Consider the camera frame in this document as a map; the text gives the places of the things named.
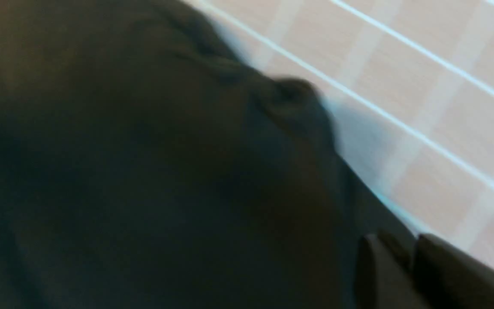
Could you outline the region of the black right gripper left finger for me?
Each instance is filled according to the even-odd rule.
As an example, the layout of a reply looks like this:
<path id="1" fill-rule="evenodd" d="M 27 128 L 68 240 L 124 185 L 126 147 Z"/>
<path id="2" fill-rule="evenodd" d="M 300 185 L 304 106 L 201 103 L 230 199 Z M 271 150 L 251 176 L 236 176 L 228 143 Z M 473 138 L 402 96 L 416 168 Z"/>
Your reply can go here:
<path id="1" fill-rule="evenodd" d="M 357 309 L 428 309 L 410 277 L 410 256 L 388 233 L 359 241 L 354 298 Z"/>

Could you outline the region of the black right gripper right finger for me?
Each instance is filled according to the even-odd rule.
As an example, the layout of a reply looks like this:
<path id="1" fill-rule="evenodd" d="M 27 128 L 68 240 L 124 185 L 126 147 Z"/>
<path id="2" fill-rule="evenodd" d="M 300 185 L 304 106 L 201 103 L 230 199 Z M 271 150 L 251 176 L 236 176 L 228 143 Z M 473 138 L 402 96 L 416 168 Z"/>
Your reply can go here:
<path id="1" fill-rule="evenodd" d="M 494 270 L 435 235 L 419 235 L 412 278 L 433 309 L 494 309 Z"/>

